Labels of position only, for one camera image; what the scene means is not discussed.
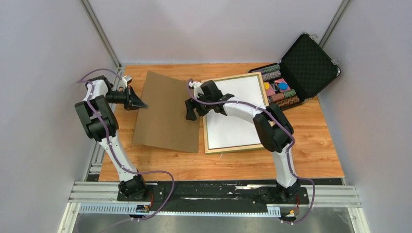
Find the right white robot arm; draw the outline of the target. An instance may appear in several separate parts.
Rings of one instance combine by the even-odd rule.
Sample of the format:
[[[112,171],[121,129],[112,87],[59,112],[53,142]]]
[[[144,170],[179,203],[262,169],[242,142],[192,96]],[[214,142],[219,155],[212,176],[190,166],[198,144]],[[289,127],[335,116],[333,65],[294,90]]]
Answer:
[[[195,121],[213,110],[217,114],[252,123],[261,145],[273,156],[278,198],[286,203],[296,198],[301,184],[290,156],[295,143],[293,127],[281,108],[275,103],[254,105],[233,94],[223,94],[214,81],[200,83],[189,80],[187,89],[190,98],[185,101],[186,119]]]

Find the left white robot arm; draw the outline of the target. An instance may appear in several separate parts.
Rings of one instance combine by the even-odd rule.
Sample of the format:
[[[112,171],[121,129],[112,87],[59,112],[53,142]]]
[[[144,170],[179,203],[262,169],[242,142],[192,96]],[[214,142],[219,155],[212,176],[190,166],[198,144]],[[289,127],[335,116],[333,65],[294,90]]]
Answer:
[[[114,164],[120,179],[119,193],[144,200],[149,188],[120,142],[119,124],[110,107],[111,103],[122,104],[127,111],[148,107],[130,86],[131,80],[130,76],[122,77],[118,90],[104,75],[86,80],[86,97],[75,104],[75,110],[87,136],[99,143]]]

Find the brown cardboard backing board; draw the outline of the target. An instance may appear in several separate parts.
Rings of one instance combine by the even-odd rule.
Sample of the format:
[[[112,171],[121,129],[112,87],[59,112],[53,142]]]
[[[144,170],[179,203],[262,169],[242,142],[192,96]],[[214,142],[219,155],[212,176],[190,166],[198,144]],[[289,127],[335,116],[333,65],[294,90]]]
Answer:
[[[186,120],[189,98],[185,81],[149,71],[141,97],[147,108],[138,111],[132,143],[197,153],[200,124]]]

